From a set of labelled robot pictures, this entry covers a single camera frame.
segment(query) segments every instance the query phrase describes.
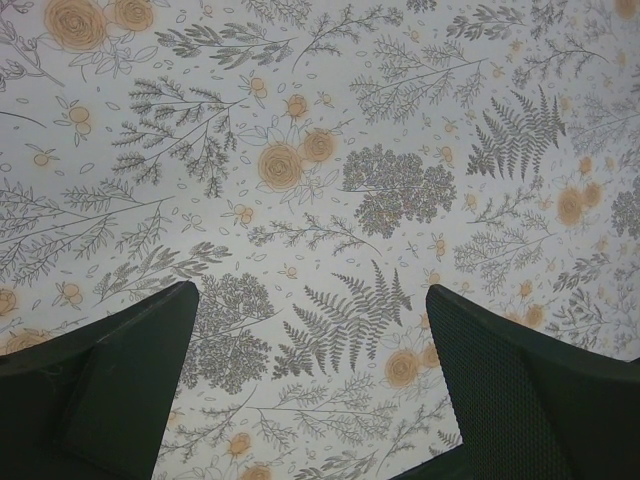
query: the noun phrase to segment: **floral tablecloth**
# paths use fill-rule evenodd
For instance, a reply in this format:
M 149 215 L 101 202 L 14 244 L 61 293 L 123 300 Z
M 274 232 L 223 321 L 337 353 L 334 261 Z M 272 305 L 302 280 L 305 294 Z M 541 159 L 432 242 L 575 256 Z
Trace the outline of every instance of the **floral tablecloth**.
M 0 347 L 201 290 L 155 480 L 460 443 L 442 283 L 638 356 L 636 0 L 0 0 Z

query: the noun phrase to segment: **fern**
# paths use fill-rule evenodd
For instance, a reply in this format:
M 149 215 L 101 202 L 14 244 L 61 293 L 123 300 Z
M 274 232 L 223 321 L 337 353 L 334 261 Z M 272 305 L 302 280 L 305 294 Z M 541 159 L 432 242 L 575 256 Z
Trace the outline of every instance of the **fern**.
M 402 325 L 402 308 L 409 311 L 412 308 L 409 296 L 400 286 L 398 271 L 394 271 L 389 287 L 378 264 L 373 260 L 372 263 L 374 286 L 361 279 L 333 274 L 345 284 L 351 298 L 305 287 L 307 297 L 318 311 L 293 306 L 305 329 L 284 323 L 292 346 L 280 345 L 282 355 L 275 358 L 274 378 L 289 374 L 298 376 L 302 372 L 313 375 L 313 360 L 324 374 L 327 373 L 327 362 L 335 372 L 339 372 L 345 355 L 351 370 L 355 371 L 363 349 L 369 359 L 375 358 L 380 337 L 391 323 Z
M 540 88 L 540 104 L 522 94 L 512 91 L 521 110 L 511 105 L 491 99 L 496 117 L 483 113 L 488 132 L 476 125 L 480 145 L 473 145 L 469 155 L 467 174 L 486 175 L 495 178 L 496 169 L 502 178 L 505 174 L 513 179 L 516 166 L 520 165 L 520 176 L 524 181 L 527 169 L 533 164 L 533 171 L 540 171 L 542 157 L 551 145 L 558 146 L 558 132 L 566 135 L 565 125 L 560 120 L 557 101 L 549 108 L 547 97 Z

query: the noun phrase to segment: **floral wallpaper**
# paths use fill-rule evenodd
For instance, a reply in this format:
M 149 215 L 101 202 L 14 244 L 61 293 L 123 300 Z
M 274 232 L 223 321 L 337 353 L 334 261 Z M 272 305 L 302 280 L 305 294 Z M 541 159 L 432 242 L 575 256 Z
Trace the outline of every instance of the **floral wallpaper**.
M 637 0 L 0 0 L 0 349 L 191 279 L 154 480 L 460 443 L 424 296 L 640 356 Z

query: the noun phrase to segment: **patterned fabric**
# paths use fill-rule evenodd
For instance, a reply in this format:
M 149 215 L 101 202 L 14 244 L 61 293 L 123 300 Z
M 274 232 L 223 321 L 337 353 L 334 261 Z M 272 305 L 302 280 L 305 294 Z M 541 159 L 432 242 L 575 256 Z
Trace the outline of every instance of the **patterned fabric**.
M 196 282 L 154 480 L 458 445 L 432 284 L 637 357 L 638 11 L 0 0 L 2 353 Z

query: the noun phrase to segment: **floral pattern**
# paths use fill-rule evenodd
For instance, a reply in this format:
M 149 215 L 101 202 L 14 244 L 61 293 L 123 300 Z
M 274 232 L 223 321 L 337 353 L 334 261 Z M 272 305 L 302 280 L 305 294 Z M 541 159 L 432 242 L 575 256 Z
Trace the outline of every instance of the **floral pattern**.
M 0 0 L 0 354 L 194 281 L 154 480 L 460 444 L 445 285 L 640 356 L 636 0 Z

